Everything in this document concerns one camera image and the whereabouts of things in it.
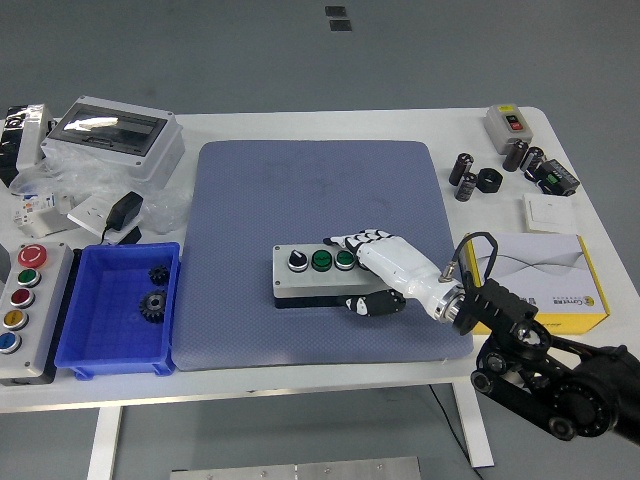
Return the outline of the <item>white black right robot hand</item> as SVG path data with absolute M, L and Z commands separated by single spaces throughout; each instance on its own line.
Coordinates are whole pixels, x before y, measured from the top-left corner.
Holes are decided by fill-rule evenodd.
M 464 289 L 454 278 L 456 257 L 437 267 L 404 238 L 376 229 L 328 237 L 326 245 L 350 251 L 359 265 L 381 279 L 387 288 L 344 299 L 347 308 L 361 316 L 396 313 L 404 300 L 419 301 L 426 313 L 440 323 L 451 323 L 464 300 Z

